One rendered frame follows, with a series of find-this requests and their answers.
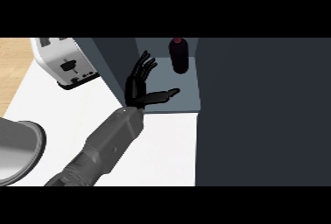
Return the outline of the white toaster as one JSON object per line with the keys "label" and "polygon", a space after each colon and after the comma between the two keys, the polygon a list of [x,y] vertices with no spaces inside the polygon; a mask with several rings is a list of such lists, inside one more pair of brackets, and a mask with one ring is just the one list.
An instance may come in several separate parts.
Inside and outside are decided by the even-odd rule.
{"label": "white toaster", "polygon": [[35,63],[64,90],[98,77],[98,72],[72,38],[30,38],[29,43]]}

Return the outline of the grey metal pot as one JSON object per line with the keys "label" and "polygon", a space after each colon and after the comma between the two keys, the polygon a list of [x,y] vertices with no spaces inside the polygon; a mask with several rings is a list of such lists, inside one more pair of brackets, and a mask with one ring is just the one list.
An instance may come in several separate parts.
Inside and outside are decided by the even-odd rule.
{"label": "grey metal pot", "polygon": [[42,127],[0,117],[0,186],[19,181],[36,166],[47,145]]}

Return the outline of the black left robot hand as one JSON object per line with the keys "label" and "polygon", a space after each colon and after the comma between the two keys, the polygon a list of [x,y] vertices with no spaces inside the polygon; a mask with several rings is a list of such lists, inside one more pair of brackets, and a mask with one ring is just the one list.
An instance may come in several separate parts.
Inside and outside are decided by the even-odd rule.
{"label": "black left robot hand", "polygon": [[146,79],[156,65],[158,63],[150,54],[143,52],[125,81],[124,99],[128,107],[144,109],[147,105],[165,103],[180,92],[177,88],[166,91],[147,92]]}

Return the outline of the grey cabinet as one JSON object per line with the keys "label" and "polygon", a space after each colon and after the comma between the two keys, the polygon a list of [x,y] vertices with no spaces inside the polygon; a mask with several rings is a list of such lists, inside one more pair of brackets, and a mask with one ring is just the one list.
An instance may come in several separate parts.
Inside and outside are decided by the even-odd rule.
{"label": "grey cabinet", "polygon": [[125,104],[125,80],[143,51],[147,51],[158,63],[146,79],[147,92],[165,91],[172,88],[177,88],[180,92],[166,103],[149,105],[144,113],[199,112],[200,98],[195,69],[196,38],[186,38],[189,70],[184,74],[177,74],[172,70],[168,50],[171,38],[73,38],[73,40],[121,105]]}

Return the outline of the dark grey cabinet door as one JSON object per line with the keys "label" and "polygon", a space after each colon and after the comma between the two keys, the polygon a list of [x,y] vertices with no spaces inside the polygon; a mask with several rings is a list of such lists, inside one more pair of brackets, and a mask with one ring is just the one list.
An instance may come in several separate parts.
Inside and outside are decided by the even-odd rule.
{"label": "dark grey cabinet door", "polygon": [[203,38],[199,186],[331,186],[331,38]]}

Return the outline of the dark wine bottle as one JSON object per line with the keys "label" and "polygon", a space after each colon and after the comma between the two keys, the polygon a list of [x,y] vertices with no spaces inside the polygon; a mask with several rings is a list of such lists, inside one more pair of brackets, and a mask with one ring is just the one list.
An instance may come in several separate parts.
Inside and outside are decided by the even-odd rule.
{"label": "dark wine bottle", "polygon": [[183,38],[172,38],[168,44],[172,71],[184,74],[189,70],[189,46]]}

